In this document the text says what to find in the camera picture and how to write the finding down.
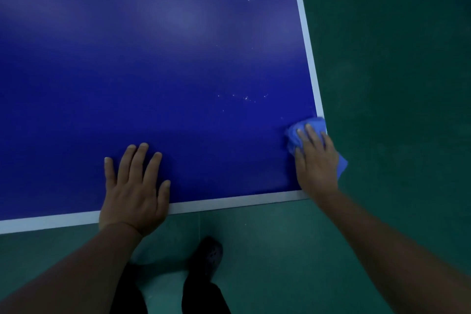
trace person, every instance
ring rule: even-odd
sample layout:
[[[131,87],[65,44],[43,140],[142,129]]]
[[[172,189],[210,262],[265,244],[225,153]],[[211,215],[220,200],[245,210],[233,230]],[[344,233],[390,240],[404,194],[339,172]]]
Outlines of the person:
[[[353,248],[369,277],[396,313],[471,313],[469,277],[392,229],[339,191],[338,153],[326,134],[323,145],[308,125],[298,130],[299,185],[332,220]],[[1,313],[146,313],[144,299],[128,278],[127,263],[144,236],[166,218],[170,181],[156,191],[161,153],[144,174],[147,144],[130,145],[115,175],[105,158],[106,197],[99,232],[80,249],[0,303]],[[206,238],[189,264],[183,313],[229,313],[210,282],[222,258],[222,246]]]

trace left hand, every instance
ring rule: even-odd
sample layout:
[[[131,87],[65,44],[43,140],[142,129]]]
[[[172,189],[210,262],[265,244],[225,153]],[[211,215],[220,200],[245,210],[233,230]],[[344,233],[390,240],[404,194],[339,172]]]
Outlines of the left hand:
[[[157,194],[156,182],[161,153],[155,153],[143,173],[143,163],[149,145],[142,143],[136,151],[129,145],[115,175],[113,160],[105,158],[106,197],[100,211],[100,229],[113,223],[126,223],[141,236],[151,234],[167,217],[170,181],[162,183]]]

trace shoe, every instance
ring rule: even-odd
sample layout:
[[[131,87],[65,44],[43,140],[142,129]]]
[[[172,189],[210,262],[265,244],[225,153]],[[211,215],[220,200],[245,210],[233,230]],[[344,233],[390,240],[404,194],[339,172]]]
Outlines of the shoe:
[[[221,260],[222,245],[211,236],[205,237],[189,260],[189,275],[204,276],[211,281]]]

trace blue table tennis table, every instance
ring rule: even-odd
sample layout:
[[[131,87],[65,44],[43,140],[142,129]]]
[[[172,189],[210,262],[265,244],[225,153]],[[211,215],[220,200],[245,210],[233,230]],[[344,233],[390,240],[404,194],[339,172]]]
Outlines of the blue table tennis table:
[[[284,131],[323,116],[303,0],[0,0],[0,233],[98,221],[147,142],[170,213],[304,198]]]

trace blue cloth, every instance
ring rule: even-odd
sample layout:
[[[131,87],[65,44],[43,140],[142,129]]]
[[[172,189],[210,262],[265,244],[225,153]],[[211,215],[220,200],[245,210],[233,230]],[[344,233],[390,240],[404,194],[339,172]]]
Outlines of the blue cloth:
[[[315,130],[319,138],[322,140],[322,143],[324,144],[324,139],[321,136],[321,132],[326,131],[326,120],[321,117],[303,120],[301,122],[293,124],[291,127],[286,129],[285,132],[286,136],[288,137],[288,151],[292,155],[294,155],[294,151],[296,148],[300,148],[302,150],[302,141],[296,131],[298,129],[301,129],[303,132],[305,132],[305,126],[308,123],[312,126],[312,128]],[[349,162],[347,162],[345,158],[339,154],[339,164],[337,166],[337,179],[340,178],[342,172],[347,168],[348,163]]]

